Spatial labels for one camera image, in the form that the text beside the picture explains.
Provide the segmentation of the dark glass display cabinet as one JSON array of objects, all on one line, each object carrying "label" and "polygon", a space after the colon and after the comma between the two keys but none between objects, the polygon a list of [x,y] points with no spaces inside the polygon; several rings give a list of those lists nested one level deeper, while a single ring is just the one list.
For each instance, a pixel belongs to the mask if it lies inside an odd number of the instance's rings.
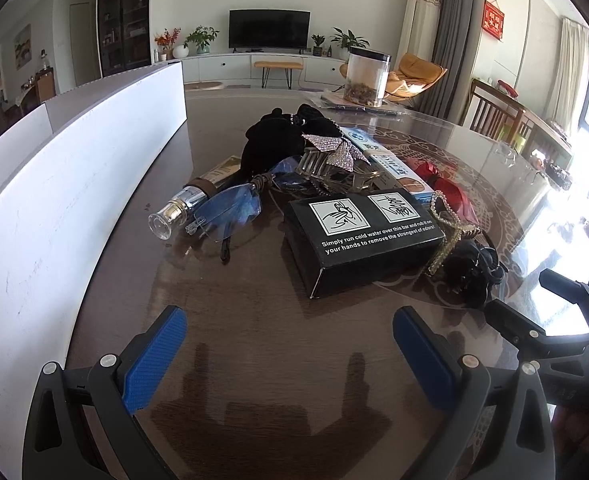
[{"label": "dark glass display cabinet", "polygon": [[102,77],[151,64],[149,0],[96,0]]}]

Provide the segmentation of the black flower hair accessory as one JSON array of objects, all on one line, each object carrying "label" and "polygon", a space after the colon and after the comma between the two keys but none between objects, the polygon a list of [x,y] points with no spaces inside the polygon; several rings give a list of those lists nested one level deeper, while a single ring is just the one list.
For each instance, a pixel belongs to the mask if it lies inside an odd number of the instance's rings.
[{"label": "black flower hair accessory", "polygon": [[476,240],[461,240],[443,262],[443,282],[466,307],[482,310],[492,291],[503,283],[507,269],[496,249]]}]

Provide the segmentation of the green potted plant left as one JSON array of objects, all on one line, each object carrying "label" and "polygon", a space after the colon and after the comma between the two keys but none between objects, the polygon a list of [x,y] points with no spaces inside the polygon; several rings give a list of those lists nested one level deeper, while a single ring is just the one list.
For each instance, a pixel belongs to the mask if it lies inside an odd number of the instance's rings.
[{"label": "green potted plant left", "polygon": [[193,44],[198,55],[208,54],[212,42],[220,34],[220,31],[212,26],[199,25],[184,40],[184,46]]}]

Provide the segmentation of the white low tv cabinet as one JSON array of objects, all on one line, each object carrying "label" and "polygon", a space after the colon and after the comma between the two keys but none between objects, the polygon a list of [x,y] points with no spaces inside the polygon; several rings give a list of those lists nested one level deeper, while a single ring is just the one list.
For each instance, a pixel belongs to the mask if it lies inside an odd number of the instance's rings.
[{"label": "white low tv cabinet", "polygon": [[268,88],[340,86],[341,60],[285,53],[224,53],[189,56],[182,61],[186,84],[218,81]]}]

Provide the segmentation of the wooden dining chair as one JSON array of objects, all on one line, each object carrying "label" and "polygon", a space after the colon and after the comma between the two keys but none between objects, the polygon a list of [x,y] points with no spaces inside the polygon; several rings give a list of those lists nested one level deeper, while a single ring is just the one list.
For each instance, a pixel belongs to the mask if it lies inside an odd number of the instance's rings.
[{"label": "wooden dining chair", "polygon": [[479,79],[471,80],[461,125],[513,148],[521,146],[534,128],[523,105]]}]

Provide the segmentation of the covered standing air conditioner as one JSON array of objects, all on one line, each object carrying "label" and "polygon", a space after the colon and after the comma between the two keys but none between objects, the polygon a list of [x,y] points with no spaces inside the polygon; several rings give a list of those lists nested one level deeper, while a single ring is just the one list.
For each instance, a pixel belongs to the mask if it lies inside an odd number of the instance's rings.
[{"label": "covered standing air conditioner", "polygon": [[406,4],[406,9],[410,11],[406,51],[426,61],[432,60],[442,2],[443,0],[408,0]]}]

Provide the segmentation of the blue white ointment box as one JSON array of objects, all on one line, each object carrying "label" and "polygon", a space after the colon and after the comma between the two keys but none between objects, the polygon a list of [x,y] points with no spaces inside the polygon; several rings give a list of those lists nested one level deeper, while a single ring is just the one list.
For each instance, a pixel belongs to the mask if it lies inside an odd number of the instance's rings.
[{"label": "blue white ointment box", "polygon": [[404,188],[421,204],[432,200],[433,190],[427,182],[416,174],[406,162],[376,141],[369,133],[360,128],[341,127],[343,136],[349,139],[369,160],[378,172],[375,184],[378,188]]}]

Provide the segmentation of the black flat television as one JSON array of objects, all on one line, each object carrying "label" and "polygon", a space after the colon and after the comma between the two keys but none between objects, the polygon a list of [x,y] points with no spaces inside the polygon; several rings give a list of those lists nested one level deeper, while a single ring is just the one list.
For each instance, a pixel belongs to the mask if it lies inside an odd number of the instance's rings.
[{"label": "black flat television", "polygon": [[304,50],[311,12],[277,9],[229,11],[228,47]]}]

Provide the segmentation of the orange lounge chair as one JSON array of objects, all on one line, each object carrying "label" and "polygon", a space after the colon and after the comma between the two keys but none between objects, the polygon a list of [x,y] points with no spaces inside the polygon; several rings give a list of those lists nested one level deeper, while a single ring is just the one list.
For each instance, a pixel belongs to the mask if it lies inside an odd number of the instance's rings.
[{"label": "orange lounge chair", "polygon": [[[345,79],[346,65],[340,67],[340,73]],[[387,88],[385,88],[384,100],[401,103],[419,96],[420,93],[429,90],[439,82],[447,73],[447,69],[441,65],[426,61],[418,56],[405,53],[398,62],[398,66],[389,70]]]}]

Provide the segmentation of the clear glass spray bottle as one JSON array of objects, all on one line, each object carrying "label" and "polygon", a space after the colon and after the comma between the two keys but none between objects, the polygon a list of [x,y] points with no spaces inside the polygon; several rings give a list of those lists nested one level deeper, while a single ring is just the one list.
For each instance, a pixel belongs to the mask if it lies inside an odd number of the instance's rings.
[{"label": "clear glass spray bottle", "polygon": [[160,240],[169,240],[174,231],[195,217],[197,208],[220,192],[224,183],[206,178],[188,182],[159,211],[149,214],[150,231]]}]

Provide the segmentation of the gold rhinestone hair clip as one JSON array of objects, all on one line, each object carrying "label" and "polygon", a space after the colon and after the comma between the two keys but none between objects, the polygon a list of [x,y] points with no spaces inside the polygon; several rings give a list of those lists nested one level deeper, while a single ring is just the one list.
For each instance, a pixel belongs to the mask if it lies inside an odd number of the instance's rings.
[{"label": "gold rhinestone hair clip", "polygon": [[428,275],[434,276],[439,271],[439,268],[443,266],[446,258],[451,255],[456,245],[462,240],[471,240],[471,238],[479,235],[481,228],[474,223],[461,220],[447,202],[445,194],[441,191],[433,192],[429,211],[436,224],[445,234],[444,242],[439,246],[427,269],[425,269]]}]

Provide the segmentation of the clear plastic jar black lid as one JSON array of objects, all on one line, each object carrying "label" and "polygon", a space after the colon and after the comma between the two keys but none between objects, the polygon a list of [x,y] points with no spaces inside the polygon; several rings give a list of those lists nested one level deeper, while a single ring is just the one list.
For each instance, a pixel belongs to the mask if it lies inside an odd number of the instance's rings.
[{"label": "clear plastic jar black lid", "polygon": [[390,54],[350,47],[343,98],[354,104],[379,107],[387,88],[390,61]]}]

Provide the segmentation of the black printed cardboard box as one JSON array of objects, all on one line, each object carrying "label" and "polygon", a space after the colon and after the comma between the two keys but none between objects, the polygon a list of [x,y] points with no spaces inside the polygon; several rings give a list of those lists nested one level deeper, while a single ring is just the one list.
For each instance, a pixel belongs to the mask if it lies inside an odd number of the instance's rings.
[{"label": "black printed cardboard box", "polygon": [[284,221],[311,299],[417,273],[445,240],[429,211],[402,188],[293,200]]}]

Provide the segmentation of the black velvet scrunchie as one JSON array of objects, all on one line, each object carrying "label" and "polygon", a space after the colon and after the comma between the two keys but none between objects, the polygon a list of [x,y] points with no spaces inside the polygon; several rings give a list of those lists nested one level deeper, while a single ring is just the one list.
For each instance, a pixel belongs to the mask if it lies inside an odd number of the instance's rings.
[{"label": "black velvet scrunchie", "polygon": [[247,142],[236,174],[237,182],[249,182],[286,158],[299,160],[307,144],[304,134],[327,138],[341,136],[332,120],[308,104],[301,104],[294,114],[286,114],[277,107],[264,115],[246,132]]}]

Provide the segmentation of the blue tinted eyeglasses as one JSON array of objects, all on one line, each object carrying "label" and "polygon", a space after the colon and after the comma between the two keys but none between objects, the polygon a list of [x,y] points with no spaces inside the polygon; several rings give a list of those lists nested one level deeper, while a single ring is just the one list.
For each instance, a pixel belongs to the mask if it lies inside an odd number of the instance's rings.
[{"label": "blue tinted eyeglasses", "polygon": [[206,200],[186,226],[189,235],[206,235],[221,244],[222,263],[230,260],[232,235],[252,222],[262,211],[261,195],[275,185],[275,178],[292,174],[297,161],[288,157],[270,171],[258,174],[248,183],[234,185]]}]

